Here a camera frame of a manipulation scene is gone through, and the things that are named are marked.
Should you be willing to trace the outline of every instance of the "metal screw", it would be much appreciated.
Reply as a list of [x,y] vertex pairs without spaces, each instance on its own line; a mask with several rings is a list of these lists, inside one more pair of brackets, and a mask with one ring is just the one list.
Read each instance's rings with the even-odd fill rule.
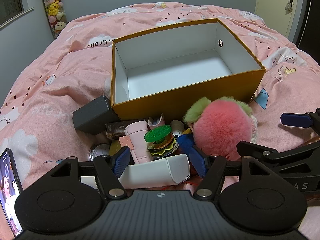
[[109,195],[113,196],[113,197],[120,197],[124,194],[123,189],[120,188],[113,188],[111,190],[109,190]]
[[212,191],[207,188],[201,188],[201,189],[197,190],[196,193],[200,197],[209,197],[212,195]]

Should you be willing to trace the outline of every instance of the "pink fluffy ball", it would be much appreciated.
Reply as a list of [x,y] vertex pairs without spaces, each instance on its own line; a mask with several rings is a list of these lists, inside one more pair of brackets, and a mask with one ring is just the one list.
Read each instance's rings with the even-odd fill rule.
[[193,134],[205,154],[219,154],[235,161],[240,158],[237,143],[251,140],[251,119],[237,103],[215,100],[193,125]]

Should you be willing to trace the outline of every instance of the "pink bedspread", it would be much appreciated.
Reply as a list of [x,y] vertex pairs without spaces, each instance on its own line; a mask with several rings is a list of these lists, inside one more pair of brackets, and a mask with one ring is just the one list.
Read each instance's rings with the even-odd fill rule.
[[[0,152],[12,149],[23,187],[67,156],[86,161],[91,145],[105,140],[101,135],[75,131],[72,112],[102,94],[110,96],[112,39],[215,17],[268,69],[257,98],[250,103],[259,122],[257,143],[283,151],[317,139],[311,129],[284,127],[280,115],[315,111],[320,106],[320,68],[308,54],[266,27],[261,18],[213,5],[137,4],[72,21],[14,83],[0,109]],[[304,223],[304,233],[319,240],[319,233],[308,229],[312,219]],[[0,225],[0,239],[12,239],[1,211]]]

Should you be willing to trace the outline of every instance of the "small black box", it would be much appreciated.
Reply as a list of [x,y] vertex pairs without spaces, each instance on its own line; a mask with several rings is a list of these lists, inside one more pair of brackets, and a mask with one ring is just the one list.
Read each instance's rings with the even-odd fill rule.
[[106,123],[120,121],[111,108],[111,101],[105,95],[92,100],[72,114],[75,129],[93,135],[105,131]]

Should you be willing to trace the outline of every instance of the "yellow box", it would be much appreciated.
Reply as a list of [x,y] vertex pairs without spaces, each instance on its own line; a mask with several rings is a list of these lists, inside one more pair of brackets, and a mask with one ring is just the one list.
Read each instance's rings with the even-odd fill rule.
[[113,41],[112,109],[122,120],[181,120],[199,98],[248,102],[265,68],[219,19],[145,30]]

